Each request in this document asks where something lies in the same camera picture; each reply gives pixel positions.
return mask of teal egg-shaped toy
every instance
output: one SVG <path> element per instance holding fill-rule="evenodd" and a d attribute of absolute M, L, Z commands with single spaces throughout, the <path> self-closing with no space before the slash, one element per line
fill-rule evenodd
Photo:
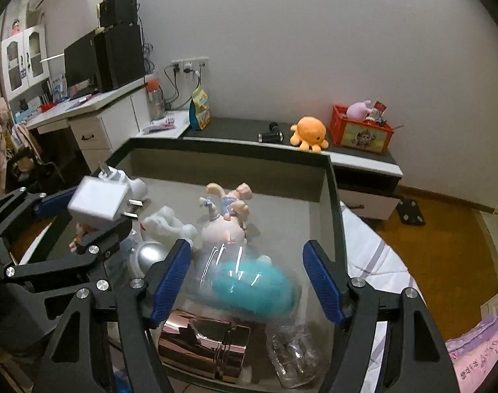
<path fill-rule="evenodd" d="M 294 288 L 285 274 L 264 261 L 226 261 L 212 276 L 217 298 L 259 317 L 281 316 L 294 307 Z"/>

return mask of black table top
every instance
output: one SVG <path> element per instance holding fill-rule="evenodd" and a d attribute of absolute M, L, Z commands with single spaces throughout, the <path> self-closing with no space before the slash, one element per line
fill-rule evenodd
<path fill-rule="evenodd" d="M 283 144 L 289 144 L 292 136 L 291 125 L 279 122 L 281 131 L 284 133 Z M 183 134 L 183 137 L 197 137 L 205 139 L 223 139 L 223 140 L 243 140 L 248 142 L 257 142 L 258 135 L 269 131 L 269 121 L 259 121 L 254 119 L 239 118 L 215 118 L 212 117 L 209 125 L 201 131 L 189 129 Z M 367 158 L 374 161 L 396 164 L 395 159 L 389 153 L 372 153 L 359 149 L 346 148 L 344 146 L 335 146 L 332 144 L 331 134 L 327 132 L 325 137 L 329 142 L 326 151 L 350 155 L 353 157 Z"/>

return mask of wooden floor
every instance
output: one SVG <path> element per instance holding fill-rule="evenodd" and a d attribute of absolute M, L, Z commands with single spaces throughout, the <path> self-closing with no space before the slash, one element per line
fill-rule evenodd
<path fill-rule="evenodd" d="M 476 210 L 415 200 L 425 226 L 404 225 L 394 211 L 376 232 L 408 267 L 448 340 L 480 322 L 480 306 L 498 292 L 498 278 Z"/>

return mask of blue gripper pad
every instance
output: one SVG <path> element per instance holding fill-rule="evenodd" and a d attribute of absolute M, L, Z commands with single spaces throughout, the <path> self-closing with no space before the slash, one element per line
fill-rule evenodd
<path fill-rule="evenodd" d="M 191 246 L 187 241 L 182 241 L 180 249 L 169 264 L 154 297 L 154 308 L 150 319 L 156 325 L 171 314 L 172 306 L 191 264 Z"/>
<path fill-rule="evenodd" d="M 303 267 L 311 280 L 325 317 L 336 325 L 343 325 L 345 317 L 341 311 L 340 291 L 310 242 L 303 246 Z"/>

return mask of pink pig toy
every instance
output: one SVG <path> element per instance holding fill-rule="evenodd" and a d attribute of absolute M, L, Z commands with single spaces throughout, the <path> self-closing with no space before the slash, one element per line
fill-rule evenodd
<path fill-rule="evenodd" d="M 372 110 L 371 101 L 353 103 L 347 109 L 347 117 L 353 121 L 362 122 L 371 114 Z"/>

